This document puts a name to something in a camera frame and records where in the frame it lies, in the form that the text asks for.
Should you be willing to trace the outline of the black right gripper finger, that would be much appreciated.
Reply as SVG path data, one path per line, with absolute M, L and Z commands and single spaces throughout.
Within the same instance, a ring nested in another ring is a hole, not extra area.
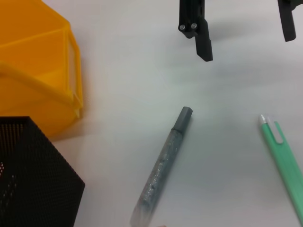
M 278 0 L 280 20 L 286 42 L 296 38 L 295 26 L 292 11 L 296 8 L 295 0 Z
M 196 53 L 204 61 L 213 60 L 204 0 L 179 1 L 178 30 L 188 39 L 195 38 Z

